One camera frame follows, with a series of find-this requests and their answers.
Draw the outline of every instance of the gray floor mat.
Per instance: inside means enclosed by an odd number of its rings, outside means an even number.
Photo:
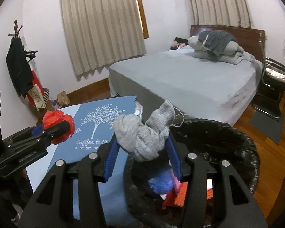
[[[249,123],[265,134],[277,145],[280,144],[282,137],[284,115],[282,114],[278,121],[255,111]]]

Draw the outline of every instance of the red plastic bag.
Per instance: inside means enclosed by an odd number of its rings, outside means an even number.
[[[47,129],[49,127],[54,126],[57,123],[60,123],[62,121],[67,121],[70,124],[70,130],[63,134],[62,136],[52,140],[52,144],[59,144],[64,141],[66,141],[69,136],[72,137],[72,135],[75,132],[75,123],[73,118],[70,115],[64,114],[62,111],[57,110],[57,111],[47,111],[42,119],[43,123],[43,129]]]
[[[167,193],[167,198],[163,202],[162,209],[166,210],[167,206],[176,207],[176,205],[174,204],[175,198],[176,193],[175,190],[172,189]]]

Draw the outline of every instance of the blue plastic bag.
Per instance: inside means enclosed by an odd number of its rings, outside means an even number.
[[[174,187],[170,170],[161,173],[158,177],[150,179],[148,183],[157,194],[167,194]]]

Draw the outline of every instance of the black jacket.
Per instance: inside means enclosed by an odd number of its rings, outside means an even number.
[[[11,76],[11,81],[18,96],[26,96],[26,93],[33,88],[33,74],[29,63],[26,60],[20,38],[14,38],[6,56],[6,64]]]

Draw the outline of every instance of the window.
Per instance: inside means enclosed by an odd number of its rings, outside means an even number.
[[[139,19],[140,19],[140,25],[142,27],[142,33],[144,39],[149,38],[149,33],[148,33],[148,28],[147,28],[147,22],[146,22],[146,17],[145,17],[145,11],[143,9],[143,2],[142,0],[136,0],[137,4],[137,9],[138,9],[138,14],[139,14]]]

